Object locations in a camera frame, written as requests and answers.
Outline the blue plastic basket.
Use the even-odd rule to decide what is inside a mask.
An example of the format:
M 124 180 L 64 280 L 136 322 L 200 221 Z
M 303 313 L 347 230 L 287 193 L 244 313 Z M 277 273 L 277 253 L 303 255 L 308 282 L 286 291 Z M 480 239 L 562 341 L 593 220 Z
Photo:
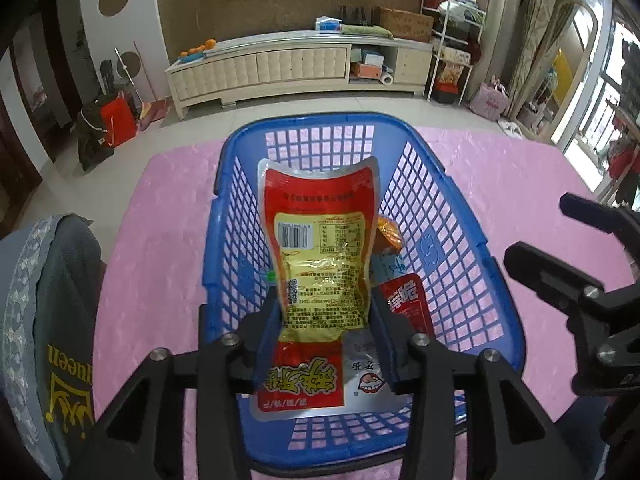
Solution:
M 262 306 L 273 284 L 258 214 L 260 161 L 318 171 L 367 157 L 378 161 L 380 211 L 399 226 L 400 254 L 420 276 L 437 339 L 472 354 L 496 348 L 521 370 L 522 323 L 472 209 L 415 128 L 375 113 L 263 119 L 224 142 L 206 235 L 201 342 L 235 330 Z M 393 412 L 261 422 L 252 414 L 255 398 L 243 398 L 247 457 L 259 471 L 294 477 L 309 469 L 344 470 L 388 457 L 408 434 L 410 401 L 405 399 Z

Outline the small red snack pouch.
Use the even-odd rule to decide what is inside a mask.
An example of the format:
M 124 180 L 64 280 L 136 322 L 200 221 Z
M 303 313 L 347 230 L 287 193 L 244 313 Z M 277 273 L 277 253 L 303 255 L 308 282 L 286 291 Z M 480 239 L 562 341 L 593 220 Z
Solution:
M 386 281 L 380 285 L 380 291 L 393 313 L 408 318 L 417 332 L 435 336 L 423 283 L 418 274 L 405 274 Z

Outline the large red silver snack pouch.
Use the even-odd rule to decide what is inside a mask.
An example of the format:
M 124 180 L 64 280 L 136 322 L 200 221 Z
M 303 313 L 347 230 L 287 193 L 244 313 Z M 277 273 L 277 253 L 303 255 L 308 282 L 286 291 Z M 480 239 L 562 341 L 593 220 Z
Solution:
M 373 157 L 326 171 L 259 163 L 260 224 L 282 312 L 252 403 L 261 422 L 404 406 L 383 376 L 369 325 L 379 187 Z

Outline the orange wafer snack pack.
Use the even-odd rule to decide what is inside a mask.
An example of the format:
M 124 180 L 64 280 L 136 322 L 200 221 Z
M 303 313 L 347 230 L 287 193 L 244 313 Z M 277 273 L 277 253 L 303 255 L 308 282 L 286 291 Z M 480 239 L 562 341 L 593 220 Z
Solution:
M 397 255 L 400 253 L 404 240 L 395 221 L 378 216 L 373 243 L 373 255 Z

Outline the pink tote bag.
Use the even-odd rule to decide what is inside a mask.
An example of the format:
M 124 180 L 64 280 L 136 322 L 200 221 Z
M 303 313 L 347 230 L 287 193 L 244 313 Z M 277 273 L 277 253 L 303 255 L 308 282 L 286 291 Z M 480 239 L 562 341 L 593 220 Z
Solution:
M 498 78 L 492 76 L 489 84 L 483 82 L 477 89 L 470 101 L 469 109 L 491 122 L 498 122 L 509 105 L 510 96 L 506 87 Z

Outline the light blue snack pack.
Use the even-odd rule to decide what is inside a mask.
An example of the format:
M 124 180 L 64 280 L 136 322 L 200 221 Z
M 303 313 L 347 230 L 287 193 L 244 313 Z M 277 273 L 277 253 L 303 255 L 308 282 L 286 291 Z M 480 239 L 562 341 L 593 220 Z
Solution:
M 401 254 L 388 252 L 387 254 L 373 254 L 370 260 L 370 281 L 378 286 L 395 278 L 412 273 L 406 260 Z

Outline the grey queen print cushion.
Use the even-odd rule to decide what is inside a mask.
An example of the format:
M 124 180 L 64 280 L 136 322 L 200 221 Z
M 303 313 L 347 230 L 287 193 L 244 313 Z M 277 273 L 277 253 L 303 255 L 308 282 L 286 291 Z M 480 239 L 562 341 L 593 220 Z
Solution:
M 93 335 L 104 271 L 90 222 L 77 214 L 2 238 L 2 478 L 63 478 L 96 423 Z

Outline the white metal shelf rack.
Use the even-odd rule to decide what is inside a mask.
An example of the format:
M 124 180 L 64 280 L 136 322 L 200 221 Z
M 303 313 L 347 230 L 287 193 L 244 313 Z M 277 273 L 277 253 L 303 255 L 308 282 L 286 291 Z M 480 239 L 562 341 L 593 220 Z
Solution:
M 427 99 L 461 104 L 482 56 L 487 13 L 477 0 L 421 0 L 420 13 L 433 19 Z

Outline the cardboard box on cabinet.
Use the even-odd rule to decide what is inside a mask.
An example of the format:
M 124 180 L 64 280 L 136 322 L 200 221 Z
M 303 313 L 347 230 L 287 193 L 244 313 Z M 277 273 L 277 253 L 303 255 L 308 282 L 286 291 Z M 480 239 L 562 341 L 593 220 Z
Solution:
M 378 24 L 395 38 L 429 42 L 432 38 L 434 18 L 409 11 L 379 8 Z

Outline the red bag on floor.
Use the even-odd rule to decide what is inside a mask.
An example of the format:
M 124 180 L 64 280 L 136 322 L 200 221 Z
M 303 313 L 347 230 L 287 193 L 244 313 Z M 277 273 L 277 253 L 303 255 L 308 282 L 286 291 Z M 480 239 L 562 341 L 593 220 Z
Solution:
M 114 99 L 100 107 L 100 116 L 106 129 L 106 144 L 110 148 L 133 139 L 138 131 L 134 114 L 131 113 L 126 94 L 118 92 Z

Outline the green folded cloth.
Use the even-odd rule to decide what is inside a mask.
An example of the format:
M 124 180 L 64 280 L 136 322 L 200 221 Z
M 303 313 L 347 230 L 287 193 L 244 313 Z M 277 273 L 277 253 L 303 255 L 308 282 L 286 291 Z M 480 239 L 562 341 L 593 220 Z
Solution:
M 343 35 L 366 36 L 393 39 L 394 35 L 388 29 L 378 25 L 353 25 L 341 24 L 340 31 Z

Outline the blue tissue box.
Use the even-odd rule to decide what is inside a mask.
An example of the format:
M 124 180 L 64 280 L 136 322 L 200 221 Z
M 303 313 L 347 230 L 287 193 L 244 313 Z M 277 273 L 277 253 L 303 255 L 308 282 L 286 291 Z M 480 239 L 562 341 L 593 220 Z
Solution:
M 314 30 L 322 34 L 339 34 L 342 29 L 342 21 L 330 16 L 319 16 L 314 21 Z

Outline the cream tv cabinet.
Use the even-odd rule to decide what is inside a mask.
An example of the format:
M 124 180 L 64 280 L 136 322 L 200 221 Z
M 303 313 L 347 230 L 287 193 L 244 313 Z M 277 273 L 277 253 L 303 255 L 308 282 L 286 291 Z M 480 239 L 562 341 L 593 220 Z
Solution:
M 424 96 L 428 42 L 339 32 L 272 32 L 221 41 L 166 70 L 180 118 L 198 104 L 320 92 L 401 92 Z

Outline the oranges on cabinet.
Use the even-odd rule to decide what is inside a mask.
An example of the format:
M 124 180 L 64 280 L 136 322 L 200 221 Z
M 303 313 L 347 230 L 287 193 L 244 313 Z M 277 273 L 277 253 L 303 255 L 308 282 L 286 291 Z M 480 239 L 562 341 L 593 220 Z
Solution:
M 194 58 L 201 58 L 204 55 L 204 52 L 207 50 L 212 50 L 216 47 L 217 41 L 213 38 L 206 39 L 204 44 L 200 44 L 194 48 L 191 48 L 186 51 L 182 51 L 179 54 L 179 60 L 181 62 L 191 61 Z

